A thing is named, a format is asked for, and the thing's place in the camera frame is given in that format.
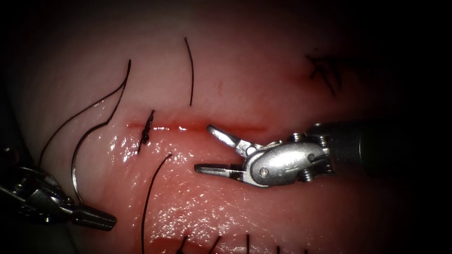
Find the red incision line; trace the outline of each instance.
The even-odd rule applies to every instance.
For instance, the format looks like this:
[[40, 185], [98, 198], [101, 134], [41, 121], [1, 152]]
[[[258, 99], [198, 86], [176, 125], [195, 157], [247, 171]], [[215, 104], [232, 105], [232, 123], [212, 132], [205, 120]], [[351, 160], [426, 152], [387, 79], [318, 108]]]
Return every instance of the red incision line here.
[[[233, 132], [235, 134], [237, 133], [244, 133], [244, 132], [265, 132], [267, 131], [266, 127], [257, 127], [257, 126], [240, 126], [240, 125], [223, 125], [223, 124], [215, 124], [214, 122], [196, 122], [196, 124], [190, 123], [190, 124], [184, 124], [184, 123], [168, 123], [165, 125], [154, 125], [151, 127], [152, 131], [197, 131], [197, 132], [205, 132], [206, 126], [208, 124], [212, 124], [215, 126], [218, 126], [219, 128], [227, 131], [227, 132]], [[145, 125], [143, 123], [138, 122], [131, 122], [127, 124], [127, 128], [132, 129], [143, 129]]]

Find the black suture thread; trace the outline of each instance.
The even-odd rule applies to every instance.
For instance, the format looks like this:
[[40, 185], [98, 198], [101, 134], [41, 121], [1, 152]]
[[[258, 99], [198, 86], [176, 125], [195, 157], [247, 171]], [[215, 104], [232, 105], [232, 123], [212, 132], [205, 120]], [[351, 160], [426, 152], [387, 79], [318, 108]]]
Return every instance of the black suture thread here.
[[309, 59], [309, 61], [311, 61], [311, 63], [314, 65], [315, 70], [313, 71], [313, 73], [310, 75], [310, 78], [313, 79], [314, 76], [318, 73], [320, 73], [320, 76], [322, 77], [322, 79], [324, 80], [324, 82], [326, 83], [326, 85], [328, 86], [328, 88], [330, 89], [331, 93], [333, 94], [333, 96], [336, 95], [336, 93], [334, 92], [333, 86], [330, 84], [330, 82], [328, 81], [328, 77], [325, 75], [326, 70], [317, 65], [315, 63], [315, 60], [313, 58], [311, 58], [310, 56], [306, 56], [307, 59]]
[[52, 136], [47, 140], [46, 145], [44, 145], [44, 147], [41, 150], [41, 155], [39, 156], [39, 163], [38, 166], [41, 166], [42, 163], [42, 158], [44, 157], [44, 153], [48, 147], [48, 145], [50, 144], [50, 142], [52, 141], [52, 139], [56, 136], [56, 134], [67, 124], [69, 123], [72, 119], [78, 117], [80, 114], [82, 114], [83, 112], [85, 112], [86, 110], [88, 110], [89, 108], [95, 106], [96, 104], [98, 104], [99, 102], [105, 100], [106, 98], [112, 96], [114, 93], [116, 93], [117, 91], [119, 91], [123, 86], [125, 86], [125, 83], [123, 82], [118, 88], [116, 88], [113, 92], [105, 95], [104, 97], [98, 99], [97, 101], [93, 102], [91, 105], [89, 105], [88, 107], [82, 109], [80, 112], [76, 113], [75, 115], [71, 116], [68, 120], [66, 120], [60, 127], [58, 127], [58, 129], [56, 129], [56, 131], [52, 134]]
[[154, 111], [155, 110], [151, 111], [151, 114], [147, 118], [145, 128], [141, 132], [141, 139], [140, 139], [140, 144], [138, 144], [137, 153], [139, 153], [141, 151], [141, 145], [146, 144], [146, 142], [149, 140], [149, 131], [151, 130], [152, 121], [154, 120]]
[[[72, 178], [75, 179], [75, 159], [77, 158], [77, 154], [79, 152], [79, 149], [81, 147], [81, 144], [83, 143], [83, 141], [85, 141], [85, 139], [88, 137], [89, 134], [91, 134], [93, 131], [100, 129], [106, 125], [108, 125], [110, 123], [110, 121], [113, 118], [113, 115], [116, 113], [116, 110], [118, 109], [119, 103], [121, 102], [122, 99], [122, 95], [124, 94], [124, 90], [126, 89], [126, 85], [127, 85], [127, 80], [129, 79], [129, 74], [130, 74], [130, 67], [132, 66], [132, 61], [129, 59], [129, 64], [127, 66], [127, 73], [126, 73], [126, 77], [124, 78], [124, 81], [122, 82], [122, 91], [121, 94], [119, 95], [119, 99], [118, 102], [116, 103], [112, 113], [110, 114], [110, 116], [108, 117], [108, 119], [103, 122], [100, 123], [94, 127], [92, 127], [91, 129], [89, 129], [79, 140], [79, 142], [77, 143], [77, 146], [75, 146], [75, 150], [74, 150], [74, 154], [72, 155], [72, 168], [71, 168], [71, 173], [72, 173]], [[80, 194], [78, 193], [78, 190], [76, 189], [76, 185], [74, 186], [75, 189], [75, 194], [77, 195], [79, 201], [81, 203], [83, 203], [83, 201], [81, 200]]]
[[190, 64], [191, 64], [191, 67], [192, 67], [192, 92], [190, 94], [190, 107], [191, 107], [192, 106], [192, 101], [193, 101], [193, 87], [194, 87], [193, 58], [192, 58], [192, 52], [190, 51], [190, 47], [188, 45], [187, 37], [185, 37], [184, 40], [185, 40], [185, 45], [187, 45], [188, 56], [190, 57]]
[[250, 254], [250, 234], [246, 234], [246, 254]]
[[185, 241], [187, 241], [187, 238], [188, 238], [188, 236], [184, 237], [184, 239], [182, 240], [182, 244], [180, 245], [180, 247], [179, 247], [178, 251], [176, 252], [176, 254], [184, 254], [182, 252], [182, 248], [184, 248], [184, 244], [185, 244]]
[[208, 254], [212, 254], [213, 250], [215, 249], [215, 247], [218, 244], [218, 241], [220, 241], [221, 236], [218, 236], [217, 240], [215, 240], [215, 243], [213, 244], [212, 248], [210, 248], [209, 253]]
[[160, 171], [160, 168], [163, 166], [166, 160], [168, 160], [169, 157], [171, 157], [171, 154], [168, 154], [168, 156], [161, 161], [159, 167], [155, 171], [154, 175], [152, 176], [151, 184], [149, 185], [149, 190], [147, 191], [146, 201], [145, 201], [145, 208], [143, 211], [143, 218], [141, 219], [141, 254], [145, 254], [145, 217], [146, 217], [146, 211], [147, 211], [147, 204], [149, 203], [149, 197], [151, 196], [151, 189], [152, 185], [154, 184], [155, 177], [157, 176], [157, 173]]

